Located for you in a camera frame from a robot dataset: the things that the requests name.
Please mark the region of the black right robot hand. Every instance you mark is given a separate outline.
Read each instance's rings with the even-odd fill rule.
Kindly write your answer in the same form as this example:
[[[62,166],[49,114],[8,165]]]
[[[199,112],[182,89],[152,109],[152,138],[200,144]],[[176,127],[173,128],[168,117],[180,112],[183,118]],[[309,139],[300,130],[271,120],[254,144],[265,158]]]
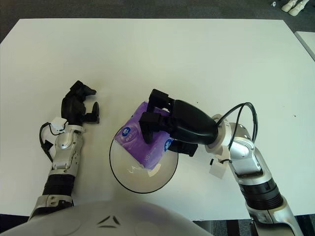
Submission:
[[[219,134],[217,123],[202,110],[157,89],[152,90],[139,124],[145,143],[153,141],[154,133],[165,131],[173,139],[167,149],[190,157],[199,144],[210,145]]]

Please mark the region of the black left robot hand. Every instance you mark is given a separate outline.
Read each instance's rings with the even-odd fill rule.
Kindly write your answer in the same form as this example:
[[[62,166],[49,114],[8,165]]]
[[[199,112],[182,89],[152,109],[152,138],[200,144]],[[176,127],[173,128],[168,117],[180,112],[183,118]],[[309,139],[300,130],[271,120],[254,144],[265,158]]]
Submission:
[[[92,112],[86,113],[84,101],[87,96],[91,95],[96,95],[96,90],[76,81],[62,100],[61,117],[66,119],[69,125],[99,124],[99,104],[97,102],[93,104]]]

